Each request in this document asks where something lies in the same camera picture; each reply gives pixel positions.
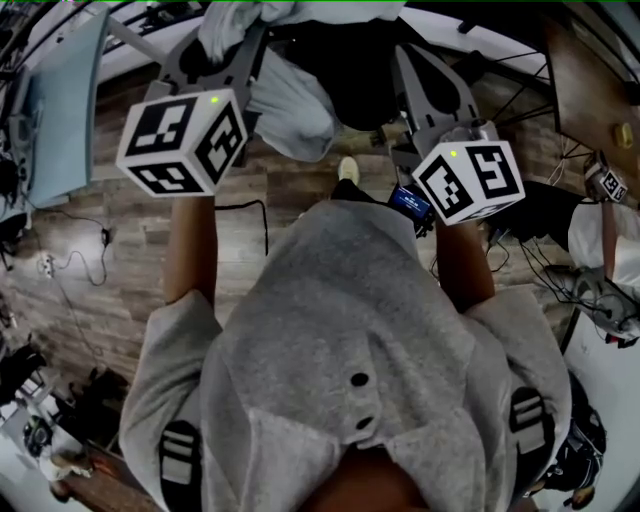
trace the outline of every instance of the black strap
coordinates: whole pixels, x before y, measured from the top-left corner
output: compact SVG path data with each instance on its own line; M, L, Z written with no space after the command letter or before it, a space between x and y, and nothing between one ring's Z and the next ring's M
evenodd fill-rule
M555 422L533 388L516 389L511 397L511 432L516 439L518 462L513 501L517 501L540 478L549 464L555 441Z
M162 495L170 512L202 510L200 433L186 421L169 423L160 440Z

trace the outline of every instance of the white shoe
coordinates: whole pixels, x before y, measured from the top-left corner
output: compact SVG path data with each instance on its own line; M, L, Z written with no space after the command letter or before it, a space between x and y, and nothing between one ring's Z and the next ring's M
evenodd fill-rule
M358 162L351 156L345 156L340 160L338 165L338 179L351 180L354 185L360 183L360 170L358 169Z

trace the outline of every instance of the backpack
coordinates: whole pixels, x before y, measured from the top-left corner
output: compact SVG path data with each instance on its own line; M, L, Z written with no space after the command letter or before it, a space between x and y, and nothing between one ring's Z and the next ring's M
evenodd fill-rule
M556 463L544 477L546 489L573 491L595 484L607 450L607 432L598 412L589 405L587 394L577 377L571 381L571 424L567 439L560 446Z

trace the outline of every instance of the gray jacket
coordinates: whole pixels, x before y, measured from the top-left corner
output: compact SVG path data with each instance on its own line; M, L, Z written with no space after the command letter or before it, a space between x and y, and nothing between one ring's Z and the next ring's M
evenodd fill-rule
M163 507L160 437L189 410L207 511L294 511L352 444L384 447L436 512L502 511L522 383L552 413L557 449L569 380L531 293L461 315L421 266L410 221L323 202L289 229L224 332L196 292L151 315L121 445Z

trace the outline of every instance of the power strip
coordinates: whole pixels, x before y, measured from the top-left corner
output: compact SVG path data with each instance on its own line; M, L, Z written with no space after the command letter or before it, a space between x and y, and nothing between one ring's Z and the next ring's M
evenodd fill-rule
M53 278L53 257L50 254L45 254L42 258L42 269L45 276Z

